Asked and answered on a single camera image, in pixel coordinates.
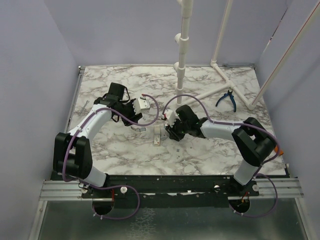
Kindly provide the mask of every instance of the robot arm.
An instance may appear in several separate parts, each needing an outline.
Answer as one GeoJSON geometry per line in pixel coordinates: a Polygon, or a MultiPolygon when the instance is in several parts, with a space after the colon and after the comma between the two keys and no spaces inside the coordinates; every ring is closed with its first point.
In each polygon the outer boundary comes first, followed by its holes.
{"type": "MultiPolygon", "coordinates": [[[[206,117],[199,119],[188,105],[179,107],[176,113],[177,116],[173,111],[167,110],[164,115],[169,122],[165,129],[170,139],[180,141],[185,134],[190,134],[198,138],[235,141],[243,157],[240,167],[233,175],[240,186],[250,182],[261,163],[276,147],[274,140],[266,133],[246,126],[216,124],[206,117]]],[[[249,117],[244,123],[264,129],[253,117],[249,117]]]]}
{"type": "MultiPolygon", "coordinates": [[[[54,141],[53,154],[53,170],[62,173],[64,158],[68,154],[66,163],[66,174],[75,178],[84,180],[86,183],[93,184],[98,187],[104,186],[108,175],[93,166],[90,143],[101,127],[111,119],[114,122],[119,121],[119,116],[111,110],[97,110],[101,108],[110,108],[118,111],[129,120],[137,123],[142,118],[141,99],[129,99],[123,101],[125,86],[117,83],[111,83],[108,93],[103,97],[98,97],[93,104],[93,108],[89,114],[75,128],[68,133],[60,132],[54,141]],[[67,153],[67,148],[71,138],[76,134],[77,130],[82,126],[81,131],[77,134],[72,143],[75,152],[67,153]]],[[[142,100],[143,106],[150,106],[146,100],[142,100]]],[[[121,119],[125,126],[131,123],[125,119],[121,119]]]]}

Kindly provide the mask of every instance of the wall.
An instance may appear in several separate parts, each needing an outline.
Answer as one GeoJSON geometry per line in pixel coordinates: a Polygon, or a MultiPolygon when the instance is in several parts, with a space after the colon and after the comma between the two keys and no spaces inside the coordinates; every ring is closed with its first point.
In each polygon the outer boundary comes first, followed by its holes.
{"type": "MultiPolygon", "coordinates": [[[[268,78],[316,0],[294,0],[257,66],[260,85],[268,78]]],[[[289,163],[298,176],[320,237],[319,127],[320,15],[305,32],[263,98],[289,163]]]]}
{"type": "Polygon", "coordinates": [[[78,67],[42,0],[2,0],[0,32],[0,239],[24,240],[78,67]]]}
{"type": "Polygon", "coordinates": [[[217,63],[257,63],[291,1],[234,0],[217,63]]]}
{"type": "MultiPolygon", "coordinates": [[[[173,64],[176,0],[44,0],[79,65],[173,64]]],[[[189,64],[210,64],[226,2],[195,0],[189,64]]]]}

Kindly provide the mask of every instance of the marble surface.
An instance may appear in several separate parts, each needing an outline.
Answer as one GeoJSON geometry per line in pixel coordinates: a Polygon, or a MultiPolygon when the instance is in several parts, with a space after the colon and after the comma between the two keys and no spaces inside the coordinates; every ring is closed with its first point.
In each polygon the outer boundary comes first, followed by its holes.
{"type": "MultiPolygon", "coordinates": [[[[259,90],[255,71],[252,68],[224,69],[245,96],[252,100],[259,90]]],[[[175,95],[174,84],[177,74],[171,66],[90,66],[86,67],[79,90],[70,127],[75,127],[90,111],[94,100],[108,92],[111,82],[128,88],[131,97],[150,94],[156,98],[160,108],[175,95]]],[[[187,67],[184,78],[184,92],[193,96],[223,85],[224,80],[211,67],[187,67]]],[[[237,111],[233,112],[230,99],[224,99],[218,107],[217,100],[225,92],[220,92],[202,100],[212,118],[223,121],[244,121],[248,117],[257,118],[270,132],[273,128],[265,104],[260,102],[254,110],[248,110],[234,94],[237,111]]],[[[176,109],[176,101],[169,108],[176,109]]],[[[156,115],[155,104],[143,112],[139,123],[148,123],[156,115]]],[[[199,118],[205,116],[198,103],[190,104],[199,118]]],[[[159,117],[155,125],[164,125],[159,117]]],[[[224,139],[202,139],[186,135],[180,142],[169,138],[154,146],[154,126],[147,131],[136,132],[125,127],[122,122],[109,121],[91,143],[93,165],[108,174],[121,175],[220,175],[233,174],[242,156],[233,141],[224,139]]],[[[266,164],[262,173],[285,174],[281,157],[266,164]]]]}

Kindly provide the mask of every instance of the blue pliers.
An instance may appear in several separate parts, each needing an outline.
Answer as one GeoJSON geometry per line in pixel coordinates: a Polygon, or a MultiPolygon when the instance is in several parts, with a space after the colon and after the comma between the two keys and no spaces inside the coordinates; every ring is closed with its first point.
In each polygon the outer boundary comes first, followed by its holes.
{"type": "Polygon", "coordinates": [[[232,90],[231,91],[228,90],[227,93],[225,93],[222,97],[220,97],[220,99],[216,102],[215,106],[217,107],[222,99],[225,99],[227,96],[230,96],[231,102],[233,104],[233,111],[236,112],[237,105],[236,105],[236,101],[235,101],[234,96],[232,95],[232,93],[233,93],[232,90]]]}

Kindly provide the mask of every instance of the orange object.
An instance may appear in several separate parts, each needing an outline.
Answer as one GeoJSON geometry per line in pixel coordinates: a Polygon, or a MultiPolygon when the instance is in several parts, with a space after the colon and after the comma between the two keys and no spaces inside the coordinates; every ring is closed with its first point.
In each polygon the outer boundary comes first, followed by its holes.
{"type": "MultiPolygon", "coordinates": [[[[278,152],[278,146],[275,147],[274,151],[275,151],[275,152],[278,152]]],[[[284,154],[284,151],[282,151],[282,150],[280,149],[279,156],[281,156],[282,154],[284,154]]]]}

